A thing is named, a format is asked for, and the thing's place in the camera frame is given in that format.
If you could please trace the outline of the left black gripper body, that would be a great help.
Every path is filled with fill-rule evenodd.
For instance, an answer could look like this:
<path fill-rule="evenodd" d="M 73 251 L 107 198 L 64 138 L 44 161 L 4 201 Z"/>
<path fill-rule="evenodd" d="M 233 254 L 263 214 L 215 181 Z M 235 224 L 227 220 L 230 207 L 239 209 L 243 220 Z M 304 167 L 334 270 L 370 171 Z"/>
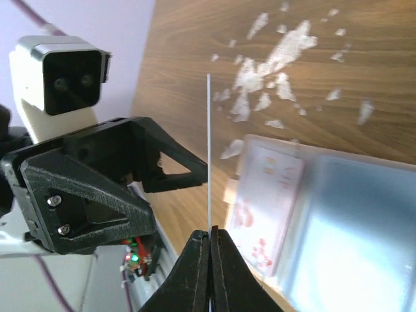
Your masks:
<path fill-rule="evenodd" d="M 49 151 L 58 151 L 61 154 L 74 159 L 72 156 L 66 155 L 64 151 L 65 135 L 62 135 L 60 137 L 58 136 L 56 138 L 52 138 L 52 139 L 49 139 L 49 140 L 46 140 L 37 144 L 32 143 L 31 146 L 26 147 L 26 148 L 20 148 L 17 151 L 13 151 L 4 158 L 2 165 L 3 165 L 3 168 L 5 169 L 6 178 L 7 178 L 9 185 L 11 186 L 11 189 L 18 203 L 20 202 L 21 197 L 22 197 L 21 189 L 25 185 L 22 175 L 20 173 L 20 166 L 24 160 L 31 158 L 31 157 L 35 157 L 37 155 L 45 154 Z M 126 182 L 121 184 L 121 186 L 127 189 Z"/>

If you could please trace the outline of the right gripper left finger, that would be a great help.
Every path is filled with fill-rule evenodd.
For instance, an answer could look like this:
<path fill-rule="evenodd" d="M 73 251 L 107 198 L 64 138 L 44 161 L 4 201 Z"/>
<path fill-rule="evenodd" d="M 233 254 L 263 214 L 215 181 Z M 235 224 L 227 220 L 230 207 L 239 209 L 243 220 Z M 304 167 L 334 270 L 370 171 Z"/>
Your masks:
<path fill-rule="evenodd" d="M 209 310 L 209 235 L 190 235 L 168 277 L 140 308 L 149 312 L 198 312 Z"/>

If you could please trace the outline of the teal credit card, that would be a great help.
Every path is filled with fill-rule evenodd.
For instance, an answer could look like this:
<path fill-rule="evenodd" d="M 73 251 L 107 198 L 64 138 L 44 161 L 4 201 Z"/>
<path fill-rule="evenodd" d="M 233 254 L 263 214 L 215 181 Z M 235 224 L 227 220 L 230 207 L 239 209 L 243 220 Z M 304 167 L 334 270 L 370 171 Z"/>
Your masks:
<path fill-rule="evenodd" d="M 211 74 L 206 75 L 207 91 L 207 202 L 208 202 L 208 233 L 211 237 L 212 230 L 212 160 L 211 160 Z"/>

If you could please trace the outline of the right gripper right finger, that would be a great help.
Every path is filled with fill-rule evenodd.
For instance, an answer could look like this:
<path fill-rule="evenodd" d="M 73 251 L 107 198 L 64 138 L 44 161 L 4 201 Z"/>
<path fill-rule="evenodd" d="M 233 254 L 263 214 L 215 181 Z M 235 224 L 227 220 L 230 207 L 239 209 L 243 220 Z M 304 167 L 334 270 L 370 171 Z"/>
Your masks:
<path fill-rule="evenodd" d="M 229 233 L 213 226 L 210 242 L 213 311 L 281 311 L 257 282 Z"/>

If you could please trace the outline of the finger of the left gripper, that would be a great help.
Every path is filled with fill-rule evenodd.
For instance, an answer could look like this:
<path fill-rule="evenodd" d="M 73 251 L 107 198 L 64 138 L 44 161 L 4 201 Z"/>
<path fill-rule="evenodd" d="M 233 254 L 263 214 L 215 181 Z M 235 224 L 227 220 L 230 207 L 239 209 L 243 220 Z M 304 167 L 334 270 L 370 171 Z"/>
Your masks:
<path fill-rule="evenodd" d="M 70 133 L 64 151 L 117 184 L 132 177 L 146 192 L 207 182 L 207 164 L 149 117 L 115 118 Z"/>
<path fill-rule="evenodd" d="M 149 235 L 150 205 L 125 187 L 58 151 L 24 160 L 19 206 L 31 235 L 57 254 Z"/>

